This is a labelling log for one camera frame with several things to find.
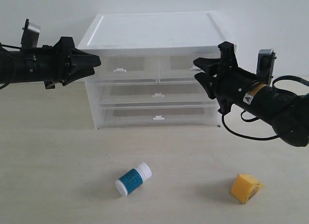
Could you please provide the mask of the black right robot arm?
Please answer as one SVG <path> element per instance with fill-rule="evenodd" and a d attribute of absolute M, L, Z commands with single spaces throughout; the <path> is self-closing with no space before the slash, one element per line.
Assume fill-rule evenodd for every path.
<path fill-rule="evenodd" d="M 277 88 L 275 83 L 290 80 L 308 86 L 309 82 L 292 75 L 273 79 L 276 59 L 273 49 L 259 51 L 256 73 L 251 73 L 238 66 L 233 43 L 223 42 L 218 48 L 219 58 L 199 57 L 193 61 L 202 70 L 195 79 L 210 99 L 217 100 L 222 118 L 231 112 L 232 105 L 237 105 L 254 116 L 247 122 L 262 120 L 271 125 L 275 135 L 257 138 L 230 128 L 227 131 L 245 139 L 267 141 L 280 138 L 294 147 L 306 147 L 309 143 L 309 96 Z"/>

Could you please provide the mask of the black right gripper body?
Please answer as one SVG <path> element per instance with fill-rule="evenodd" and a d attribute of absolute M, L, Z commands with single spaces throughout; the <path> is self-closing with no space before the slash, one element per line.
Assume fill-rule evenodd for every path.
<path fill-rule="evenodd" d="M 220 105 L 219 113 L 230 113 L 233 104 L 252 111 L 254 97 L 266 84 L 259 81 L 255 74 L 238 66 L 234 44 L 225 41 L 218 48 L 221 57 L 214 78 L 214 93 Z"/>

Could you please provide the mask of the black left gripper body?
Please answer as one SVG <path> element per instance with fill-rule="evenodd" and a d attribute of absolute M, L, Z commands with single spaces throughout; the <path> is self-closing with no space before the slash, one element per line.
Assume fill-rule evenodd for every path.
<path fill-rule="evenodd" d="M 54 89 L 64 80 L 66 63 L 74 47 L 72 37 L 61 37 L 54 46 L 24 48 L 23 54 L 29 58 L 25 61 L 25 82 L 44 82 L 46 89 Z"/>

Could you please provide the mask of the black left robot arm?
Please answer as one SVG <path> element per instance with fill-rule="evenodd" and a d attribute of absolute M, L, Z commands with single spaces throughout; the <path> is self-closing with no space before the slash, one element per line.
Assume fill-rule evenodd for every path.
<path fill-rule="evenodd" d="M 0 83 L 43 82 L 46 89 L 57 83 L 66 86 L 95 74 L 101 65 L 99 56 L 75 48 L 72 37 L 61 37 L 54 45 L 21 48 L 20 51 L 0 49 Z"/>

